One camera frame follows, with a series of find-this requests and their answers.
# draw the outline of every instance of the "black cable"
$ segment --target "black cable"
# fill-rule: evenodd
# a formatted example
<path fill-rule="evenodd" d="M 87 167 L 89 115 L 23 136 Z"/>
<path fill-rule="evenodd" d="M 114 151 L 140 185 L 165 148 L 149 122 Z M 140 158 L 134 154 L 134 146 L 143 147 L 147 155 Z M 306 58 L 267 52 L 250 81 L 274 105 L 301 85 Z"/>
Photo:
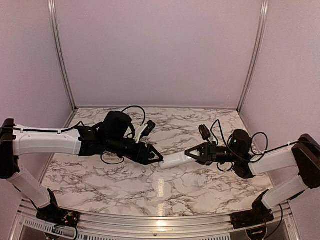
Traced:
<path fill-rule="evenodd" d="M 85 126 L 84 123 L 82 121 L 80 121 L 80 122 L 78 122 L 76 125 L 74 125 L 72 127 L 69 127 L 69 128 L 61 130 L 61 133 L 65 133 L 65 132 L 68 132 L 70 130 L 73 130 L 76 127 L 78 127 L 80 124 Z M 32 129 L 32 128 L 21 129 L 21 128 L 17 128 L 17 127 L 0 127 L 0 130 L 16 130 L 16 131 L 23 131 L 23 132 L 35 132 L 35 133 L 55 133 L 55 134 L 59 133 L 58 130 L 43 130 L 43 129 Z"/>
<path fill-rule="evenodd" d="M 281 219 L 280 219 L 279 225 L 275 228 L 275 230 L 273 230 L 272 233 L 270 233 L 268 236 L 266 236 L 266 237 L 264 238 L 264 240 L 270 238 L 270 237 L 280 228 L 280 226 L 281 226 L 281 224 L 282 224 L 282 221 L 284 220 L 284 210 L 283 210 L 281 204 L 279 204 L 279 207 L 280 207 L 280 209 L 281 209 Z"/>
<path fill-rule="evenodd" d="M 235 166 L 233 162 L 230 162 L 230 163 L 231 163 L 231 167 L 230 167 L 228 170 L 222 170 L 222 169 L 219 167 L 219 165 L 222 165 L 221 162 L 217 162 L 217 163 L 216 163 L 216 168 L 217 168 L 219 171 L 224 172 L 224 173 L 230 172 L 232 169 L 234 169 L 234 166 Z"/>
<path fill-rule="evenodd" d="M 35 208 L 37 211 L 39 211 L 39 208 L 35 205 L 35 203 L 34 203 L 32 200 L 30 200 L 30 201 L 31 201 L 32 205 L 34 206 L 34 208 Z"/>
<path fill-rule="evenodd" d="M 212 124 L 212 126 L 211 126 L 211 128 L 210 128 L 210 132 L 211 132 L 211 134 L 212 134 L 212 136 L 214 136 L 214 138 L 215 138 L 215 140 L 216 140 L 216 146 L 218 146 L 219 145 L 219 139 L 216 137 L 216 135 L 214 134 L 214 132 L 212 131 L 213 130 L 213 128 L 214 128 L 214 126 L 215 126 L 215 124 L 216 124 L 216 122 L 217 122 L 217 120 Z"/>
<path fill-rule="evenodd" d="M 261 134 L 261 135 L 263 135 L 264 137 L 265 137 L 265 139 L 266 139 L 266 144 L 265 144 L 265 151 L 268 149 L 268 146 L 269 146 L 269 139 L 268 139 L 268 136 L 267 136 L 267 134 L 265 134 L 263 131 L 259 131 L 259 132 L 256 132 L 255 134 L 253 134 L 253 136 L 252 136 L 252 142 L 254 141 L 254 138 L 255 138 L 255 136 L 257 136 L 257 135 L 259 135 L 259 134 Z M 251 147 L 250 147 L 250 149 L 251 149 L 251 152 L 253 153 L 253 155 L 255 155 L 255 156 L 262 156 L 263 155 L 263 153 L 256 153 L 256 152 L 254 152 L 254 150 L 253 150 L 253 148 L 252 148 L 252 144 L 251 144 Z"/>
<path fill-rule="evenodd" d="M 127 109 L 132 109 L 132 108 L 138 108 L 138 109 L 141 109 L 142 111 L 143 111 L 143 121 L 142 121 L 142 123 L 141 123 L 141 125 L 140 126 L 142 126 L 144 123 L 145 123 L 145 121 L 146 121 L 146 111 L 141 107 L 141 106 L 138 106 L 138 105 L 132 105 L 132 106 L 127 106 L 125 109 L 123 109 L 121 112 L 123 113 L 125 110 L 127 110 Z"/>
<path fill-rule="evenodd" d="M 75 227 L 75 237 L 74 237 L 73 240 L 76 240 L 77 238 L 78 238 L 78 228 Z"/>
<path fill-rule="evenodd" d="M 108 164 L 108 165 L 118 165 L 118 164 L 122 164 L 122 163 L 125 161 L 125 158 L 123 157 L 121 162 L 117 162 L 117 163 L 109 163 L 109 162 L 106 162 L 106 161 L 104 161 L 104 159 L 103 159 L 103 156 L 104 156 L 105 154 L 106 154 L 106 152 L 100 155 L 101 161 L 104 162 L 105 164 Z"/>

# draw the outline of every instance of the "black mounting bracket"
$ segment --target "black mounting bracket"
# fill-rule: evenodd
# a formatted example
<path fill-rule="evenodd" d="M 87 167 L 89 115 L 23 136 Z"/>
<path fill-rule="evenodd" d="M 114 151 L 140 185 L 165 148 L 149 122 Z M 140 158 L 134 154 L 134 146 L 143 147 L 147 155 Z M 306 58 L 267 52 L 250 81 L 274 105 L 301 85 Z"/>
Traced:
<path fill-rule="evenodd" d="M 268 190 L 264 191 L 253 202 L 252 209 L 231 214 L 231 224 L 234 229 L 248 228 L 259 224 L 265 224 L 275 219 L 272 211 L 262 203 L 262 198 Z"/>
<path fill-rule="evenodd" d="M 50 189 L 48 189 L 48 192 L 50 195 L 50 205 L 38 209 L 36 218 L 54 223 L 56 226 L 76 228 L 79 222 L 80 213 L 58 207 L 54 193 Z"/>
<path fill-rule="evenodd" d="M 310 189 L 320 187 L 320 145 L 309 135 L 303 134 L 292 148 L 295 161 L 305 185 Z"/>

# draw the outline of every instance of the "lavender wall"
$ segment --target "lavender wall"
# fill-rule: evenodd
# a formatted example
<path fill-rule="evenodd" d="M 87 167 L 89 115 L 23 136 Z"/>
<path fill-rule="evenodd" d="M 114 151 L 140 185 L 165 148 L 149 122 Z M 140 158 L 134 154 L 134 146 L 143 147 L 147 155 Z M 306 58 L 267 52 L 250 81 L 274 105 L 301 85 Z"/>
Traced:
<path fill-rule="evenodd" d="M 57 1 L 76 104 L 236 108 L 261 3 Z"/>
<path fill-rule="evenodd" d="M 250 133 L 264 131 L 270 147 L 309 133 L 320 143 L 320 2 L 271 0 L 265 37 L 241 113 Z M 264 148 L 262 139 L 257 141 Z M 275 183 L 296 173 L 272 173 Z M 291 202 L 303 240 L 320 236 L 320 189 Z"/>
<path fill-rule="evenodd" d="M 0 3 L 0 123 L 62 127 L 71 108 L 53 42 L 47 1 Z M 37 177 L 46 154 L 22 156 Z M 21 194 L 0 180 L 0 239 L 8 239 Z"/>

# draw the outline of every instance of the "gray marble veins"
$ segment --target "gray marble veins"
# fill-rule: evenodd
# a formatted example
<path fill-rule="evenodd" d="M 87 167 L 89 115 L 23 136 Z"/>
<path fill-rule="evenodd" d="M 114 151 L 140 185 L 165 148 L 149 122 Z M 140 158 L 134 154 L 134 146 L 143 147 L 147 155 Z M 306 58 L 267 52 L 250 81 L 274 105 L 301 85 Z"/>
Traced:
<path fill-rule="evenodd" d="M 115 108 L 79 109 L 78 121 L 92 126 Z M 245 129 L 233 110 L 146 108 L 146 120 L 156 128 L 143 138 L 163 155 L 184 151 L 203 143 L 198 126 L 209 128 L 220 119 L 226 138 L 235 129 Z M 136 129 L 143 120 L 141 110 L 131 108 Z M 219 129 L 215 128 L 222 143 Z M 108 161 L 119 161 L 107 156 Z M 126 159 L 106 165 L 100 156 L 77 157 L 56 154 L 42 183 L 54 191 L 61 207 L 81 211 L 127 216 L 194 216 L 240 211 L 251 207 L 257 196 L 272 183 L 267 174 L 241 179 L 233 172 L 218 171 L 216 164 L 195 162 L 161 170 L 158 164 L 143 166 Z"/>

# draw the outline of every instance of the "marble tabletop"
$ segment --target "marble tabletop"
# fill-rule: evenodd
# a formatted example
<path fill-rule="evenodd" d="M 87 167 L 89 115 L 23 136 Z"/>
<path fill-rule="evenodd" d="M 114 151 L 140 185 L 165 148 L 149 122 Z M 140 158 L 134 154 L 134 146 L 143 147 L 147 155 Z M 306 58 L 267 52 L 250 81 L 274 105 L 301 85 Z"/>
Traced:
<path fill-rule="evenodd" d="M 92 126 L 116 108 L 81 108 L 71 125 Z M 220 119 L 226 138 L 244 129 L 234 110 L 145 108 L 146 120 L 156 123 L 143 142 L 164 156 L 195 147 L 204 141 L 198 127 L 209 128 Z M 143 120 L 138 108 L 126 111 L 136 129 Z M 219 142 L 219 129 L 214 128 Z M 108 161 L 118 161 L 108 156 Z M 60 207 L 126 216 L 194 216 L 249 209 L 257 196 L 272 188 L 267 174 L 241 179 L 234 172 L 220 172 L 216 164 L 196 162 L 171 169 L 158 164 L 140 165 L 129 159 L 118 165 L 103 163 L 100 156 L 55 154 L 42 184 L 53 190 Z"/>

